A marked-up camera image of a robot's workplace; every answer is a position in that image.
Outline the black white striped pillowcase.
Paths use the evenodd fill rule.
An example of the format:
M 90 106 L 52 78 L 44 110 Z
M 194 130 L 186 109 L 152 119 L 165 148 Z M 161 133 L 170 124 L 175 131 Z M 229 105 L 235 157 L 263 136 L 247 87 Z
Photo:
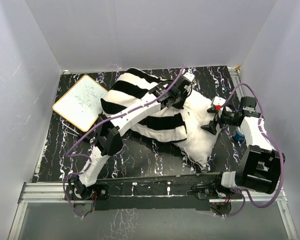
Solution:
M 122 135 L 132 130 L 162 143 L 183 142 L 187 127 L 182 109 L 193 80 L 183 70 L 168 80 L 131 67 L 101 98 L 103 114 Z

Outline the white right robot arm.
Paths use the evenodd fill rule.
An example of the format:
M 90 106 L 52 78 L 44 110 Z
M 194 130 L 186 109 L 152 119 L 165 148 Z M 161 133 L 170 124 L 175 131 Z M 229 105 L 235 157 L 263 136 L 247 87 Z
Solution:
M 201 128 L 213 135 L 217 127 L 225 125 L 240 129 L 247 149 L 237 170 L 219 174 L 213 185 L 213 194 L 223 199 L 230 194 L 231 189 L 248 189 L 265 194 L 272 194 L 281 175 L 281 163 L 285 156 L 279 154 L 275 147 L 265 137 L 264 119 L 256 110 L 257 101 L 254 97 L 242 97 L 239 108 L 226 104 L 221 97 L 212 99 L 208 113 L 213 119 Z

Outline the white pillow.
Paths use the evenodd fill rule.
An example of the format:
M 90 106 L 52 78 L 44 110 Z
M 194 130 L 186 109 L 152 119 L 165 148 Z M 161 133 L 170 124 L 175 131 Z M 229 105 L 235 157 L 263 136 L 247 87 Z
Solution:
M 213 120 L 214 114 L 207 112 L 212 101 L 197 91 L 192 91 L 180 111 L 186 128 L 186 139 L 175 143 L 190 160 L 204 170 L 211 156 L 218 135 L 202 129 Z

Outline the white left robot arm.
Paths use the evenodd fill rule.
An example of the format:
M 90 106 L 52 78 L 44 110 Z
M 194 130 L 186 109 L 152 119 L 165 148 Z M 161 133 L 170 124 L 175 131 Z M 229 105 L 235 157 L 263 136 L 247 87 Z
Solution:
M 81 172 L 70 177 L 76 194 L 83 200 L 93 195 L 93 185 L 109 157 L 123 147 L 122 136 L 146 117 L 172 106 L 182 107 L 192 90 L 195 75 L 189 72 L 176 78 L 171 83 L 159 83 L 136 103 L 110 117 L 105 115 L 97 121 L 95 139 L 91 154 Z

